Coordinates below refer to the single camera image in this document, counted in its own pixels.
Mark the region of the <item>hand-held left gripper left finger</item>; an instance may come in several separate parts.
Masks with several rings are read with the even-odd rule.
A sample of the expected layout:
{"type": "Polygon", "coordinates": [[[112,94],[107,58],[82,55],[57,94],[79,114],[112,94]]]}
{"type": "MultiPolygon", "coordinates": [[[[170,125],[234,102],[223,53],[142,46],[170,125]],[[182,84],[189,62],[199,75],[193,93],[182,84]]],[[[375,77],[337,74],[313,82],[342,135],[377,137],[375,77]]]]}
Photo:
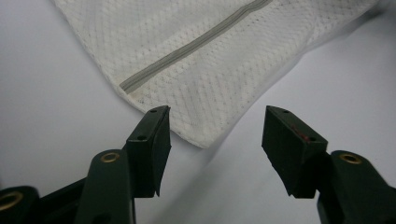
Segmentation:
{"type": "Polygon", "coordinates": [[[136,224],[136,198],[160,194],[171,149],[170,107],[150,109],[121,149],[91,162],[74,224],[136,224]]]}

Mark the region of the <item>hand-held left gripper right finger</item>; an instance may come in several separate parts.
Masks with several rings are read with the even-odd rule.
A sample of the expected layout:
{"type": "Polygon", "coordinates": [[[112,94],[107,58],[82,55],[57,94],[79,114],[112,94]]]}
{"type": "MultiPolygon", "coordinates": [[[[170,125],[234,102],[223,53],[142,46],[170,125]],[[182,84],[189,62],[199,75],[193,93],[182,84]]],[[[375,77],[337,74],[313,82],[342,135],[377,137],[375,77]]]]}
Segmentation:
{"type": "Polygon", "coordinates": [[[319,195],[321,224],[396,224],[396,188],[363,156],[327,145],[289,110],[266,107],[262,148],[290,196],[319,195]]]}

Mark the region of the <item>white mesh laundry bag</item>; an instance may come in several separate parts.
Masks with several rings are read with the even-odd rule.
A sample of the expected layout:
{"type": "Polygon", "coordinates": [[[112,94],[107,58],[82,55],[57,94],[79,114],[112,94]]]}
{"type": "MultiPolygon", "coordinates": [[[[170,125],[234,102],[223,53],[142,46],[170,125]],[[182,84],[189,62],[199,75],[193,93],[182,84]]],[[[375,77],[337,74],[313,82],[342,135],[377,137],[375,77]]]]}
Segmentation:
{"type": "Polygon", "coordinates": [[[288,65],[380,0],[52,0],[120,97],[208,148],[288,65]]]}

